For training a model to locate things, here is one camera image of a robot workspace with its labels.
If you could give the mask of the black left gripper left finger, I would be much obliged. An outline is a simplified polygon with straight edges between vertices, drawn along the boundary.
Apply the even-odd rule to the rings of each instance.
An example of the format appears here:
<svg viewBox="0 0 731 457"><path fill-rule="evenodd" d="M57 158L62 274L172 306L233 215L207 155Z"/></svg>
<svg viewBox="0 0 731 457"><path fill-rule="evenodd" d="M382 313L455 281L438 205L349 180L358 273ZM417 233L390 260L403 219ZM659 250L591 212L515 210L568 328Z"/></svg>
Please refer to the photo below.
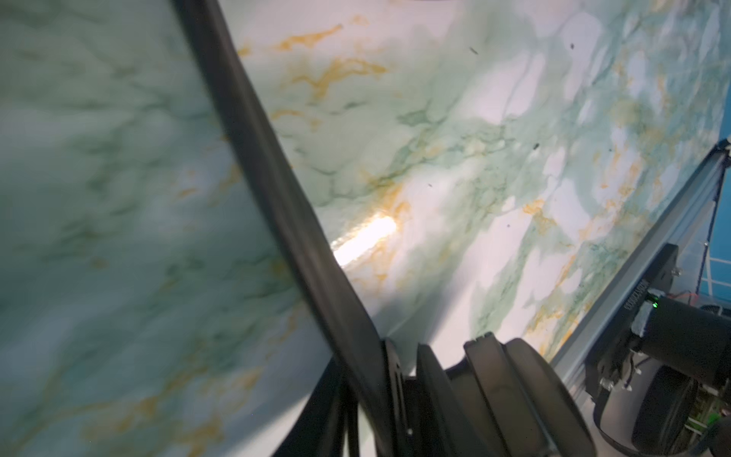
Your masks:
<svg viewBox="0 0 731 457"><path fill-rule="evenodd" d="M342 456L346 431L346 377L331 360L274 457Z"/></svg>

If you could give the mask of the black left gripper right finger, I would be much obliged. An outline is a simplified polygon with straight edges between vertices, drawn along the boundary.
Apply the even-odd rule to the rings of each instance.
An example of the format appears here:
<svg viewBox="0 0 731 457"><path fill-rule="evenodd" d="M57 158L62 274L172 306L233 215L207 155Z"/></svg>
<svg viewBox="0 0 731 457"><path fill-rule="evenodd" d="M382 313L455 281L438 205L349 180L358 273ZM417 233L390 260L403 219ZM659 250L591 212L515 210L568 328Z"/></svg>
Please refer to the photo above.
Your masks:
<svg viewBox="0 0 731 457"><path fill-rule="evenodd" d="M433 350L417 348L419 422L424 456L484 456L485 443L469 422Z"/></svg>

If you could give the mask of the black belt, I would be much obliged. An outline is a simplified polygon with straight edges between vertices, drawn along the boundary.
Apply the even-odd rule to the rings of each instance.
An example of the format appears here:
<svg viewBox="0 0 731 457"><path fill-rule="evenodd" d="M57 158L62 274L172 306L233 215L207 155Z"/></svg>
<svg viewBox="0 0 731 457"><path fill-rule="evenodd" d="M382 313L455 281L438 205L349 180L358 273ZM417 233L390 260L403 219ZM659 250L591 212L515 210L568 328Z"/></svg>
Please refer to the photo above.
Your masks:
<svg viewBox="0 0 731 457"><path fill-rule="evenodd" d="M350 298L359 299L327 245L236 56L220 5L178 1L174 7L237 161L315 318L312 307L317 301L342 307Z"/></svg>

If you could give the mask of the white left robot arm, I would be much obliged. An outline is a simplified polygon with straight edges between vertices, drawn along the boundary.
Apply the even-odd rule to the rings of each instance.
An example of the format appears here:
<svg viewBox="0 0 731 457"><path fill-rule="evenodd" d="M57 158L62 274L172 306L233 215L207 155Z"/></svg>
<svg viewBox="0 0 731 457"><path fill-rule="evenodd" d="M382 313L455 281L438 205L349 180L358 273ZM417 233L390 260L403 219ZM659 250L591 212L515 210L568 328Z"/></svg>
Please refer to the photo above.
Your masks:
<svg viewBox="0 0 731 457"><path fill-rule="evenodd" d="M407 377L388 340L379 337L357 298L342 307L317 301L313 311L334 356L280 456L359 452L359 411L367 413L381 456L592 456L596 449L578 408L548 362L521 339L487 333L464 345L451 368L426 345ZM586 360L586 389L599 403L598 375L621 378L621 356L640 348L672 371L681 402L661 403L635 434L638 456L671 443L697 386L721 388L730 377L730 323L661 297L636 293Z"/></svg>

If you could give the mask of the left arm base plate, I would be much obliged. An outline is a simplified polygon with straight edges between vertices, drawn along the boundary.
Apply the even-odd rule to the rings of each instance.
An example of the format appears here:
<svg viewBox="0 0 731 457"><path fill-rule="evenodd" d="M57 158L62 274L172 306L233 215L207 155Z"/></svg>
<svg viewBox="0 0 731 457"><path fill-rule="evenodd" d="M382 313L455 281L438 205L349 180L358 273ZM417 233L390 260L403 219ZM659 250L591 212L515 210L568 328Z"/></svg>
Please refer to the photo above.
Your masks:
<svg viewBox="0 0 731 457"><path fill-rule="evenodd" d="M620 306L588 352L584 359L584 386L592 399L596 400L603 390L611 390L622 378L631 341L637 338L632 331L633 322L649 298L670 291L674 280L671 271L678 255L677 245L665 244L661 248L633 288L624 293Z"/></svg>

